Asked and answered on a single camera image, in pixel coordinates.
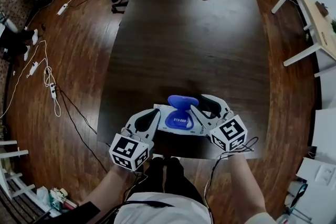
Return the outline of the light wood desk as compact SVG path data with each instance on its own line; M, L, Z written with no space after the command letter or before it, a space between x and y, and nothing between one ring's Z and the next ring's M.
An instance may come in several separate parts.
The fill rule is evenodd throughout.
M285 1L279 0L271 12L275 14ZM321 14L315 0L298 0L298 3L305 9L309 18L304 30L312 30L317 42L284 61L283 65L287 67L319 50L324 51L336 61L336 33L333 31L331 18Z

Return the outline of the white cardboard box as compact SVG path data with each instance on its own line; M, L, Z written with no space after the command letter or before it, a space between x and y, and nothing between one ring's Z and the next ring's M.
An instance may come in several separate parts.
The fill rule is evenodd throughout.
M296 175L313 186L336 190L336 165L305 157Z

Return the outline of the small brown box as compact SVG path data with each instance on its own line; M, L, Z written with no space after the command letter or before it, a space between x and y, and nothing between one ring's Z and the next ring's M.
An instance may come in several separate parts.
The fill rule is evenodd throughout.
M328 8L325 6L324 3L320 3L319 1L316 1L316 2L315 2L315 5L316 5L318 11L320 12L320 14L321 14L323 17L328 16L329 11L328 11Z

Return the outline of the black flat panel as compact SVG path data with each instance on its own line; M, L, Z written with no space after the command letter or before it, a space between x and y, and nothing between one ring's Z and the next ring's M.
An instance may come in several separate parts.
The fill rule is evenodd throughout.
M99 213L100 209L89 201L57 217L41 218L32 224L86 224Z

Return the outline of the white plastic bag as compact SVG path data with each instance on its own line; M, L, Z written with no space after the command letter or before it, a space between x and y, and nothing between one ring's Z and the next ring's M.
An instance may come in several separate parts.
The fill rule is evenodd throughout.
M37 199L47 209L50 209L49 191L45 186L36 190Z

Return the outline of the white cabinet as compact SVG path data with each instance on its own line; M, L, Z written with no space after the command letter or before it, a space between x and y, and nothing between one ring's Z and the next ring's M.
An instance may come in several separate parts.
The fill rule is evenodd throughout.
M336 108L316 110L312 146L318 156L336 162Z

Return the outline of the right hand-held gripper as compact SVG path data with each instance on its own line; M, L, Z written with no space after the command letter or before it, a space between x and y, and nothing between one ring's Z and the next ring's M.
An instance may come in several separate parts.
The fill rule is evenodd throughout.
M203 127L214 127L214 118L221 118L229 111L229 106L223 99L209 94L201 95L200 108L191 104L192 113ZM209 132L212 143L224 152L231 152L245 143L247 133L239 115L233 116Z

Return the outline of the person's black trousers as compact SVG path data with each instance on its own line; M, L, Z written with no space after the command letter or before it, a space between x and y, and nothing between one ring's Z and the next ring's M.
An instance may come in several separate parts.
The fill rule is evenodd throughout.
M184 176L184 167L177 157L155 157L145 171L147 178L138 185L141 192L184 196L204 204L196 187Z

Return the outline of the green white packet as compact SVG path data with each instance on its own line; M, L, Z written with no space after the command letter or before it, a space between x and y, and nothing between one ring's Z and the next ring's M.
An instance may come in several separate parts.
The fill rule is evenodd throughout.
M66 198L68 196L68 193L65 189L57 189L53 188L49 192L49 201L50 205L56 209L60 210L61 205L65 202Z

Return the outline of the teal black headset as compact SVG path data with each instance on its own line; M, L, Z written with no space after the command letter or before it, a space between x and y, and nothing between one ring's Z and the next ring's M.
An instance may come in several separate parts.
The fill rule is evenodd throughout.
M288 207L292 208L298 200L305 194L308 184L299 181L292 181L288 187Z

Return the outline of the white shelf rack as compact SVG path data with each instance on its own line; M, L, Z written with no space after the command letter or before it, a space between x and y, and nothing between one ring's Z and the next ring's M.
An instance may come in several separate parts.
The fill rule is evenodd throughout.
M34 184L26 185L25 183L19 183L17 190L11 190L9 183L21 181L20 178L23 176L23 174L7 171L6 168L2 165L2 161L10 161L11 158L21 157L28 154L29 150L20 150L19 148L17 148L16 151L11 152L0 150L0 188L4 191L9 200L12 200L13 198L22 194L27 194L29 191L36 188L36 186Z

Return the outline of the person's left forearm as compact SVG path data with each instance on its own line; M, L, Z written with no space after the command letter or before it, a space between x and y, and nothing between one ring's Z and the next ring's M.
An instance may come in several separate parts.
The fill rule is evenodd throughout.
M79 204L93 203L99 210L105 211L117 205L130 171L114 165L100 184Z

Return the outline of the white wet wipe pack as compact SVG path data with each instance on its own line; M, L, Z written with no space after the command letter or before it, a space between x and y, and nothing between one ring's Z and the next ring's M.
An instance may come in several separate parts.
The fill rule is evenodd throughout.
M159 131L178 135L205 136L204 127L191 110L178 110L163 104L154 104L153 107L161 112L157 128Z

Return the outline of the person's right forearm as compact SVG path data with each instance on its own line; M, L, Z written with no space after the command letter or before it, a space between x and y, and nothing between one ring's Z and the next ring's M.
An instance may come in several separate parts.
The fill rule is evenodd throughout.
M243 154L228 158L233 204L238 222L244 224L256 214L266 212L265 199Z

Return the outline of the person's white shirt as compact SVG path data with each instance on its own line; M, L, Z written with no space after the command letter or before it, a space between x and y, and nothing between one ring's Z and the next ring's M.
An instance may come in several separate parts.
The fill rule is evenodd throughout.
M114 224L212 224L209 211L199 202L174 194L142 192L128 199ZM276 224L269 213L254 215L245 224Z

